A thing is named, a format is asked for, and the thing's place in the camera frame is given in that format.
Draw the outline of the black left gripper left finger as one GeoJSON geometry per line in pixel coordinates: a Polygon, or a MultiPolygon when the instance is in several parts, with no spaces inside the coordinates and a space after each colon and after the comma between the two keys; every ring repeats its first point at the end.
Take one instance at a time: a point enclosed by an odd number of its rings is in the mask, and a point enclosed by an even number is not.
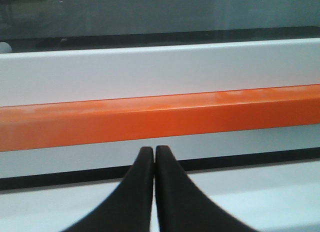
{"type": "Polygon", "coordinates": [[[154,153],[142,147],[116,189],[66,232],[148,232],[154,186],[154,153]]]}

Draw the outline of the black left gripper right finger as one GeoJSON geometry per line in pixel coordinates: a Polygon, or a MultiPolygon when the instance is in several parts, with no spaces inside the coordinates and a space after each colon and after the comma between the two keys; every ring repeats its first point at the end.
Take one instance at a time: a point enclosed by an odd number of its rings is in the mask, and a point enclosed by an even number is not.
{"type": "Polygon", "coordinates": [[[188,177],[167,145],[155,152],[155,199],[161,232],[253,232],[211,201],[188,177]]]}

